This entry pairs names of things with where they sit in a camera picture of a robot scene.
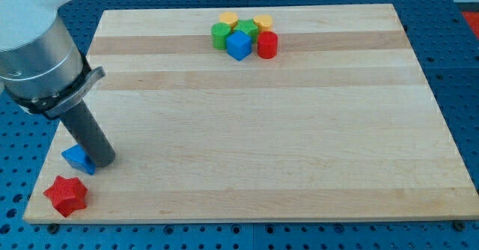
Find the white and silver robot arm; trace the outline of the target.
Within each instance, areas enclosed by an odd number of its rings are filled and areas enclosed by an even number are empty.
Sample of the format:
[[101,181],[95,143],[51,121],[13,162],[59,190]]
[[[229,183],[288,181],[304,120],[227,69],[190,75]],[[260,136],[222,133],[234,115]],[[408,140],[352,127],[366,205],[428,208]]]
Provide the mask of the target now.
[[58,13],[72,0],[1,0],[1,83],[30,114],[57,118],[104,77],[91,68]]

